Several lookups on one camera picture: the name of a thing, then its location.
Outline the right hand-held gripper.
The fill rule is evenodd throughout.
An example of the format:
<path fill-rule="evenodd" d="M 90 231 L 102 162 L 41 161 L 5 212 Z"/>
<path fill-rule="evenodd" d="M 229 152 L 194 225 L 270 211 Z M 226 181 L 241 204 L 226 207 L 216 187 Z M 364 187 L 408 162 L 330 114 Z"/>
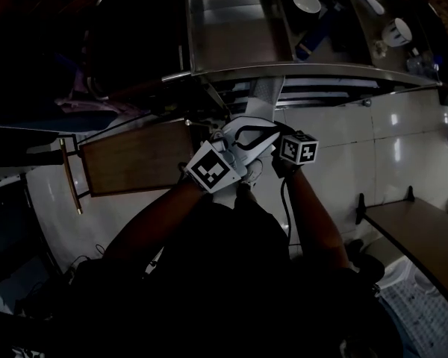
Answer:
<path fill-rule="evenodd" d="M 276 142 L 272 166 L 278 178 L 294 173 L 300 166 L 317 159 L 318 141 L 308 134 L 297 132 L 280 136 Z"/>

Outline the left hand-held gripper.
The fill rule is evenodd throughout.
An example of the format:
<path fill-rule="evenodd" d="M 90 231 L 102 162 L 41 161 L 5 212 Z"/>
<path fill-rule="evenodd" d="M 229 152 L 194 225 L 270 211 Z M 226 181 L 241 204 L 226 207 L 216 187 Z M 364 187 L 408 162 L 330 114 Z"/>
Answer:
<path fill-rule="evenodd" d="M 240 116 L 214 131 L 190 162 L 186 175 L 208 193 L 237 183 L 247 167 L 279 137 L 279 127 L 266 119 Z"/>

